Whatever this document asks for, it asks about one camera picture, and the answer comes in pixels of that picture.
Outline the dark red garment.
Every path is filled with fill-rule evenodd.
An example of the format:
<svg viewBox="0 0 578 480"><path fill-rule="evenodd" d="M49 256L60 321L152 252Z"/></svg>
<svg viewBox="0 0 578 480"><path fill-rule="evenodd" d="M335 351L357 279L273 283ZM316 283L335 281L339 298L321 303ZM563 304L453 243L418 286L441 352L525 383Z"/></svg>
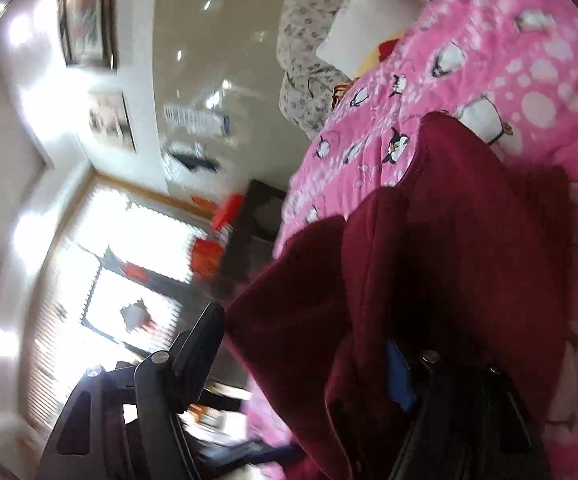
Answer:
<svg viewBox="0 0 578 480"><path fill-rule="evenodd" d="M500 368L540 437L571 233L563 169L510 169L458 120L423 118L399 184L303 228L227 308L231 348L301 448L285 476L392 479L405 425L390 342Z"/></svg>

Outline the orange red box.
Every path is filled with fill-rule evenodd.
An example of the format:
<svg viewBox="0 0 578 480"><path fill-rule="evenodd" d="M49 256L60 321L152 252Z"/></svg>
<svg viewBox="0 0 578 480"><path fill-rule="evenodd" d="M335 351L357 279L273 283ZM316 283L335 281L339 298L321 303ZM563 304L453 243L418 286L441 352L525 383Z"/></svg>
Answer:
<svg viewBox="0 0 578 480"><path fill-rule="evenodd" d="M190 251L190 270L201 278L213 278L224 255L224 247L215 240L196 238Z"/></svg>

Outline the dark wooden side table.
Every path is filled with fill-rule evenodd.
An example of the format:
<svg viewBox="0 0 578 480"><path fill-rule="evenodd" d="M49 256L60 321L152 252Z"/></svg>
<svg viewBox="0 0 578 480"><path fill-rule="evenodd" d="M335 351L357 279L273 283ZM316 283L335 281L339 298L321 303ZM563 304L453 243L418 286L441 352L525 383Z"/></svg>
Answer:
<svg viewBox="0 0 578 480"><path fill-rule="evenodd" d="M285 191L262 181L249 183L213 281L217 299L227 300L272 259L285 197Z"/></svg>

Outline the red box on table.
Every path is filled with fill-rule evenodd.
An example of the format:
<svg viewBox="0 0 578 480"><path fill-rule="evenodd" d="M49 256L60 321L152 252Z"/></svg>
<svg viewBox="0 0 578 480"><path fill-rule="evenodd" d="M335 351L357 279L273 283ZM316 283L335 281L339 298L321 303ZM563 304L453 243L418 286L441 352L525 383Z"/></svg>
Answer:
<svg viewBox="0 0 578 480"><path fill-rule="evenodd" d="M243 196L241 194L229 194L214 211L210 222L211 228L219 231L222 230L224 226L232 224L239 213L242 202Z"/></svg>

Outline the dark hanging cloth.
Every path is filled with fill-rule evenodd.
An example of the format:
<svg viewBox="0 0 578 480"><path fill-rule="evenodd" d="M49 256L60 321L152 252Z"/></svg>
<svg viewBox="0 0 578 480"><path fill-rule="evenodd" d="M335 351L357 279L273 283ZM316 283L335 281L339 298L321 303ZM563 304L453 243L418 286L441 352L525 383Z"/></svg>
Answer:
<svg viewBox="0 0 578 480"><path fill-rule="evenodd" d="M169 152L169 155L182 164L188 171L207 170L211 172L219 171L219 163L215 160L188 153Z"/></svg>

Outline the yellow orange blanket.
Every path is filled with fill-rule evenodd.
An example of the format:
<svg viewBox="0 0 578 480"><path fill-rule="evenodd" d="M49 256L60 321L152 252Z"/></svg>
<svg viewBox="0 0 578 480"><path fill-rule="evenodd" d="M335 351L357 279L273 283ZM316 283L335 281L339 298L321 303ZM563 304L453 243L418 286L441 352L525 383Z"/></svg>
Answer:
<svg viewBox="0 0 578 480"><path fill-rule="evenodd" d="M391 37L382 41L378 47L375 47L366 58L363 59L361 65L356 70L356 75L347 82L342 82L342 84L336 84L333 87L332 97L331 97L331 107L330 110L335 110L339 103L342 101L344 96L347 94L353 84L355 84L356 80L359 77L364 76L370 70L373 70L376 66L378 66L381 62L389 58L397 44L402 40L404 37L403 30L399 30Z"/></svg>

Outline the floral quilt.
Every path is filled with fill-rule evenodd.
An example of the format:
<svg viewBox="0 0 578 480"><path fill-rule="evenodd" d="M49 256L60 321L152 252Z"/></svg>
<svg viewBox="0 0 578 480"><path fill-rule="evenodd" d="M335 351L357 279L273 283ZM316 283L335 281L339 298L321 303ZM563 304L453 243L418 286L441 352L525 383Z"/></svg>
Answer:
<svg viewBox="0 0 578 480"><path fill-rule="evenodd" d="M309 139L314 139L324 127L336 85L349 80L316 54L343 3L344 0L283 0L276 49L283 70L279 108L283 117Z"/></svg>

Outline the pink penguin blanket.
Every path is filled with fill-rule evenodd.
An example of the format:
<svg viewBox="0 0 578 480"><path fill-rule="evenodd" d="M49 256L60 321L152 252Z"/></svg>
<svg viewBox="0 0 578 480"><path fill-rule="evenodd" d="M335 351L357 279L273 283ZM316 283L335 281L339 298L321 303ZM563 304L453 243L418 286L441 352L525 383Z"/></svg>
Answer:
<svg viewBox="0 0 578 480"><path fill-rule="evenodd" d="M571 0L430 0L357 79L291 178L273 263L306 226L393 188L423 118L454 118L510 169L559 167L571 206L566 346L540 438L549 479L578 479L578 9Z"/></svg>

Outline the white pillow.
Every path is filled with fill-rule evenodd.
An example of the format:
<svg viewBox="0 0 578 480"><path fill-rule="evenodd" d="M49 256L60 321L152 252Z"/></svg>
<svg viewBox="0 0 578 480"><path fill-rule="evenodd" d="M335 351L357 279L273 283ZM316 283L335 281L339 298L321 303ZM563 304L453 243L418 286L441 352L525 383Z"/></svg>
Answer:
<svg viewBox="0 0 578 480"><path fill-rule="evenodd" d="M428 0L344 0L317 56L345 76L359 76L371 52L415 24Z"/></svg>

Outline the framed wall picture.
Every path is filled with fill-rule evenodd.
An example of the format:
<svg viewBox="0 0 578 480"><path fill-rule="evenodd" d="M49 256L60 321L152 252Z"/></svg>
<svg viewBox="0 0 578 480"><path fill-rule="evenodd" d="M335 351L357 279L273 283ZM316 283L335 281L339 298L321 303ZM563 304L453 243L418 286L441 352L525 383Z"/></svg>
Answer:
<svg viewBox="0 0 578 480"><path fill-rule="evenodd" d="M116 0L58 0L62 53L68 66L118 67Z"/></svg>
<svg viewBox="0 0 578 480"><path fill-rule="evenodd" d="M98 140L115 148L136 151L122 92L92 92L88 95L88 127Z"/></svg>

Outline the wall calendar paper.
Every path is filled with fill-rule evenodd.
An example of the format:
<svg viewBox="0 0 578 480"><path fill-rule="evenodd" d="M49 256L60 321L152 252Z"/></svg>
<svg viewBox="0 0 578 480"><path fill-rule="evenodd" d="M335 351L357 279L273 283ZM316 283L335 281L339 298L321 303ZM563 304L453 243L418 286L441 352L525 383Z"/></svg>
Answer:
<svg viewBox="0 0 578 480"><path fill-rule="evenodd" d="M193 107L165 103L163 117L168 125L184 128L192 136L231 135L231 119L211 110L196 110Z"/></svg>

